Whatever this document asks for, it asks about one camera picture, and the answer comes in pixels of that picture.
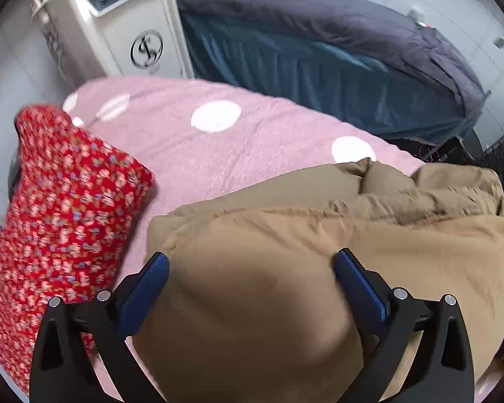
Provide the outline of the khaki puffer jacket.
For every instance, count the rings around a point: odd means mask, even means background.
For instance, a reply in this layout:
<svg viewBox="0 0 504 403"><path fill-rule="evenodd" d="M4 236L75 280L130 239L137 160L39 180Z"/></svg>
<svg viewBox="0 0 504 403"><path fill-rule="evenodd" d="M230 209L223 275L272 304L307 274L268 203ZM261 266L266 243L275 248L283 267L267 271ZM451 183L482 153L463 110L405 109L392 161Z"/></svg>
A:
<svg viewBox="0 0 504 403"><path fill-rule="evenodd" d="M459 300L482 376L504 339L504 191L490 169L368 159L302 169L155 217L168 282L134 348L171 402L333 402L363 366L331 260Z"/></svg>

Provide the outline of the red floral garment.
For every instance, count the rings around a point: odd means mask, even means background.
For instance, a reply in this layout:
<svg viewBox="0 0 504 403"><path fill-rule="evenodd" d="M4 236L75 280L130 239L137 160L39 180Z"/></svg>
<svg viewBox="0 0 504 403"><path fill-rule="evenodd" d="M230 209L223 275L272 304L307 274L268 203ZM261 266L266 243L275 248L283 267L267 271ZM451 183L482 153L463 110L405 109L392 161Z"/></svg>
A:
<svg viewBox="0 0 504 403"><path fill-rule="evenodd" d="M22 390L47 302L115 284L154 174L52 105L16 117L19 184L0 232L0 364Z"/></svg>

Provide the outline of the pink polka dot bedspread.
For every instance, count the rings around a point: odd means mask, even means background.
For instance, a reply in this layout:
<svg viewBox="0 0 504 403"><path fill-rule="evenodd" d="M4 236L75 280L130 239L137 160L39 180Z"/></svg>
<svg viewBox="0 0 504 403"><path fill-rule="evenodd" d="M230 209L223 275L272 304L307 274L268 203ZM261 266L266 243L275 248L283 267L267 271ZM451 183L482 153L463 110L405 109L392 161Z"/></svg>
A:
<svg viewBox="0 0 504 403"><path fill-rule="evenodd" d="M125 271L152 255L147 236L153 218L178 208L307 168L368 159L411 176L426 165L286 99L208 82L99 79L68 97L64 108L155 174L152 204L136 228Z"/></svg>

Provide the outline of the white beauty machine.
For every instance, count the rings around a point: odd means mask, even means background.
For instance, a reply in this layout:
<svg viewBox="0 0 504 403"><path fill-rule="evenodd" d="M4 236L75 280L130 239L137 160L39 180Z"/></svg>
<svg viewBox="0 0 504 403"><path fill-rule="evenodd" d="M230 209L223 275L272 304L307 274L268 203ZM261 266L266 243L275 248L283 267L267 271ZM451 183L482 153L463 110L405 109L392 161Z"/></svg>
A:
<svg viewBox="0 0 504 403"><path fill-rule="evenodd" d="M194 76L176 0L32 0L61 75L91 79Z"/></svg>

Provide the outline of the grey blue bed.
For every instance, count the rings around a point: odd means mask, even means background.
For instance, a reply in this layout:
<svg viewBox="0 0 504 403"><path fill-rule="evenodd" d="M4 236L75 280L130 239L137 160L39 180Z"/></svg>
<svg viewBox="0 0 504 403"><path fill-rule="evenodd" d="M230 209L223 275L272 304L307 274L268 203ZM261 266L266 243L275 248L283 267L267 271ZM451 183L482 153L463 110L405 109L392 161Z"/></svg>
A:
<svg viewBox="0 0 504 403"><path fill-rule="evenodd" d="M368 0L176 0L197 77L439 144L472 130L485 90L438 30Z"/></svg>

